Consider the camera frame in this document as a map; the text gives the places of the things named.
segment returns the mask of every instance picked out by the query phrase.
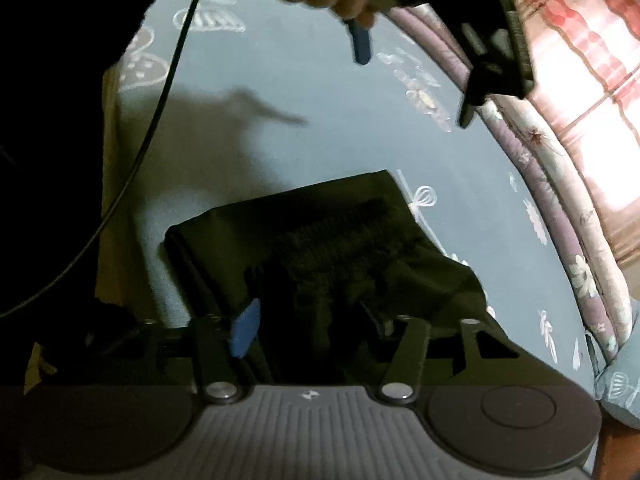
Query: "bed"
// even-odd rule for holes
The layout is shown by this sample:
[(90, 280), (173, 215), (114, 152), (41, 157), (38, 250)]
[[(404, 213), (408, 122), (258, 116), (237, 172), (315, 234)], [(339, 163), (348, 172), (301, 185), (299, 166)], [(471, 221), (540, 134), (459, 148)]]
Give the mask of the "bed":
[[(128, 171), (190, 0), (158, 0), (105, 81), (105, 196)], [(101, 239), (98, 294), (184, 326), (162, 244), (209, 208), (388, 170), (448, 257), (472, 267), (518, 345), (594, 391), (572, 284), (526, 183), (461, 93), (386, 18), (352, 61), (330, 13), (278, 0), (201, 0), (156, 138)]]

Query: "black cable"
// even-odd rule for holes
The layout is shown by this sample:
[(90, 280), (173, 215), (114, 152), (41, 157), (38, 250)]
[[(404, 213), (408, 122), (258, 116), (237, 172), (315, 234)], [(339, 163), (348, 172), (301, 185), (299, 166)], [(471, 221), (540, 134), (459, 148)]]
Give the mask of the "black cable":
[(158, 123), (160, 122), (160, 117), (162, 116), (162, 112), (164, 111), (164, 105), (166, 104), (167, 98), (169, 97), (169, 90), (171, 90), (171, 84), (174, 82), (175, 71), (178, 68), (178, 62), (180, 61), (180, 56), (182, 55), (182, 48), (184, 47), (184, 41), (187, 39), (187, 33), (189, 31), (189, 27), (191, 25), (191, 20), (193, 19), (193, 15), (196, 11), (196, 6), (198, 5), (199, 0), (191, 0), (189, 5), (189, 10), (187, 11), (187, 15), (184, 18), (184, 23), (182, 24), (182, 28), (180, 30), (180, 36), (178, 37), (178, 41), (175, 45), (174, 56), (171, 59), (171, 65), (169, 65), (169, 72), (167, 73), (166, 80), (164, 82), (164, 86), (162, 87), (162, 92), (160, 94), (160, 98), (158, 99), (158, 104), (156, 105), (156, 111), (151, 118), (151, 122), (149, 123), (149, 128), (146, 131), (145, 138), (142, 140), (140, 144), (140, 149), (138, 150), (138, 154), (136, 155), (135, 160), (133, 161), (133, 166), (131, 167), (131, 171), (129, 172), (129, 176), (127, 177), (125, 183), (120, 188), (120, 191), (116, 195), (116, 198), (113, 199), (111, 205), (107, 209), (107, 212), (102, 217), (100, 221), (100, 225), (95, 230), (94, 234), (89, 238), (89, 241), (84, 245), (82, 250), (76, 255), (76, 257), (71, 260), (68, 266), (62, 270), (51, 282), (47, 283), (47, 285), (43, 286), (38, 292), (33, 294), (30, 298), (27, 298), (22, 303), (14, 306), (13, 308), (0, 313), (0, 319), (3, 317), (10, 316), (14, 312), (21, 310), (28, 306), (29, 304), (36, 301), (43, 294), (45, 294), (49, 289), (55, 286), (62, 278), (64, 278), (67, 273), (72, 269), (72, 267), (78, 263), (78, 261), (84, 256), (87, 250), (91, 247), (91, 245), (96, 241), (96, 239), (100, 236), (102, 231), (104, 231), (105, 226), (108, 224), (109, 220), (113, 217), (114, 211), (120, 204), (120, 200), (123, 195), (129, 189), (129, 186), (133, 179), (138, 174), (140, 170), (140, 166), (142, 166), (142, 161), (145, 158), (146, 152), (148, 152), (149, 146), (151, 145), (151, 141), (156, 134), (156, 128), (158, 127)]

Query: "white logo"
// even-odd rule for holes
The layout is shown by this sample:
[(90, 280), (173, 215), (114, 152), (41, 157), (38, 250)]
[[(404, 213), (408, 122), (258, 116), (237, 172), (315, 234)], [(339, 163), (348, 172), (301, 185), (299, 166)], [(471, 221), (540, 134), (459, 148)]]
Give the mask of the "white logo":
[(320, 397), (320, 394), (315, 390), (309, 390), (308, 392), (300, 394), (300, 397), (306, 400), (314, 400), (315, 398)]

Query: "dark clothing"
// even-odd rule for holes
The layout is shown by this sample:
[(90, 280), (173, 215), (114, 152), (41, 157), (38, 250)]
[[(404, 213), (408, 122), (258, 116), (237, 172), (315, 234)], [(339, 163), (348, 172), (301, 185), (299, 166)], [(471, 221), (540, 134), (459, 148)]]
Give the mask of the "dark clothing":
[[(0, 134), (0, 312), (52, 280), (100, 221), (102, 76), (154, 0), (5, 0)], [(41, 300), (0, 319), (0, 449), (34, 341), (72, 351), (86, 336), (97, 245)], [(7, 466), (7, 457), (0, 460)]]

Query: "silver button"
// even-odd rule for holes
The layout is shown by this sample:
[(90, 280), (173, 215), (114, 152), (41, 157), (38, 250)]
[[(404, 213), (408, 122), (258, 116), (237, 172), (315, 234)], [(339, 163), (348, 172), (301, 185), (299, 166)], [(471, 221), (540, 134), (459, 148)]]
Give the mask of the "silver button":
[(389, 383), (382, 386), (382, 394), (389, 399), (407, 399), (414, 394), (414, 389), (404, 383)]
[(208, 384), (204, 391), (214, 399), (229, 399), (238, 392), (238, 388), (231, 383), (219, 382)]

